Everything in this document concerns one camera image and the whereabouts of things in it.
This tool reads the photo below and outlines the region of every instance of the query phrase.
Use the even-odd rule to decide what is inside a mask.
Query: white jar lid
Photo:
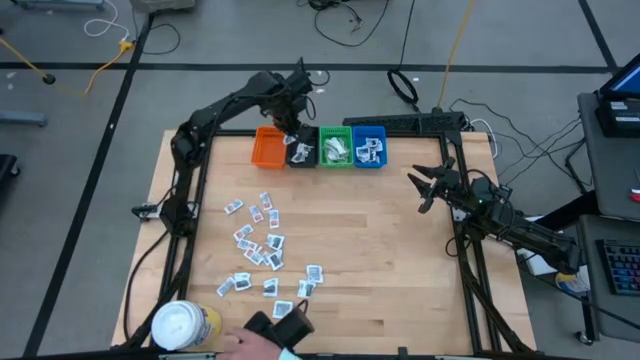
[[[169,351],[183,349],[195,341],[199,321],[188,301],[172,301],[160,308],[151,322],[151,336]]]

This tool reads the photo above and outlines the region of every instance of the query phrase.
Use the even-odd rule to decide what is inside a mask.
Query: wooden tabletop
[[[158,201],[171,183],[168,144],[173,134],[164,135],[151,202]],[[480,169],[496,182],[486,134],[465,133],[463,140],[468,168]],[[437,140],[387,139],[388,165],[378,170],[259,169],[250,164],[252,148],[251,137],[217,137],[213,143],[188,300],[218,311],[223,331],[241,327],[256,311],[271,316],[275,299],[262,296],[265,279],[279,278],[277,300],[297,303],[298,281],[306,278],[306,265],[320,264],[324,283],[310,298],[307,314],[316,331],[296,347],[297,352],[396,354],[398,347],[406,346],[416,355],[471,354],[457,259],[444,251],[453,236],[449,209],[436,201],[427,214],[419,214],[420,198],[406,176],[412,164],[441,164]],[[280,210],[281,226],[273,233],[287,237],[285,266],[277,272],[250,263],[232,236],[251,223],[256,231],[248,238],[264,245],[267,221],[253,224],[248,211],[250,205],[260,206],[258,195],[263,191]],[[227,216],[223,208],[235,198],[245,206]],[[157,220],[142,225],[132,266],[163,231]],[[156,302],[167,245],[166,240],[136,276],[130,331]],[[513,251],[490,239],[483,248],[496,307],[535,348]],[[253,288],[219,297],[216,289],[234,272],[251,272]],[[476,307],[482,342],[489,349],[477,301]],[[123,340],[121,310],[113,343]],[[221,340],[207,349],[222,351]]]

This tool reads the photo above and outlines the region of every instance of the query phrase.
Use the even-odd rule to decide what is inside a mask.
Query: plastic bin
[[[324,142],[332,137],[341,138],[349,151],[349,159],[344,163],[331,163],[327,161],[327,154],[324,151]],[[349,126],[321,126],[318,141],[320,151],[320,166],[328,168],[344,168],[353,166],[353,139]]]
[[[313,145],[313,149],[309,151],[309,156],[302,163],[294,163],[291,162],[291,157],[296,154],[296,149],[298,148],[298,141],[295,141],[289,145],[287,145],[287,164],[292,168],[314,168],[318,164],[318,132],[319,129],[317,127],[309,128],[311,135],[309,136],[309,141],[307,144]]]
[[[284,134],[273,126],[260,126],[256,130],[251,163],[257,167],[281,169],[287,147],[283,143]]]
[[[380,156],[379,163],[363,163],[354,157],[354,166],[358,168],[379,169],[387,165],[387,135],[384,126],[354,126],[353,127],[353,149],[363,146],[367,143],[366,138],[377,138],[382,141],[382,151],[378,153]]]

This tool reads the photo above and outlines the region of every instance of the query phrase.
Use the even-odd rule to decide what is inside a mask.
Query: desk
[[[149,195],[158,201],[171,183],[173,162],[165,133]],[[486,134],[463,134],[469,168],[496,181]],[[278,277],[279,300],[297,302],[298,280],[307,264],[321,264],[325,280],[310,299],[308,316],[316,332],[297,347],[300,353],[470,354],[471,344],[457,260],[444,252],[452,237],[448,206],[436,201],[427,215],[407,179],[412,164],[437,166],[437,140],[389,138],[389,164],[368,169],[259,169],[249,162],[251,137],[216,137],[187,298],[219,311],[223,327],[242,326],[259,310],[270,315],[274,299],[262,296],[262,282]],[[236,248],[233,232],[250,220],[247,207],[268,191],[280,210],[286,235],[284,268],[277,273],[254,266]],[[227,216],[234,198],[245,202]],[[250,239],[263,243],[267,226],[254,226]],[[142,225],[132,265],[164,231],[160,221]],[[522,340],[535,348],[513,251],[483,242],[493,299]],[[136,327],[156,302],[168,241],[141,266],[131,296],[131,326]],[[233,272],[252,273],[253,288],[221,298],[217,287]],[[479,311],[483,347],[489,349],[484,312]],[[122,311],[113,344],[123,342]],[[222,341],[209,349],[221,351]]]
[[[596,240],[638,240],[640,224],[614,219],[605,219],[593,215],[580,217],[577,224],[578,240],[584,250],[585,260],[589,266],[589,281],[591,283],[590,295],[593,303],[603,309],[612,311],[635,323],[640,322],[640,299],[635,296],[616,296],[609,291],[606,274],[603,271],[602,261],[596,247]],[[640,342],[640,332],[631,326],[603,315],[600,312],[591,311],[595,319],[593,334],[597,340],[597,334]]]
[[[640,205],[629,199],[630,189],[640,187],[634,170],[640,170],[640,138],[605,137],[595,114],[598,106],[595,94],[578,95],[594,190],[536,221],[550,229],[563,229],[583,214],[640,221]]]

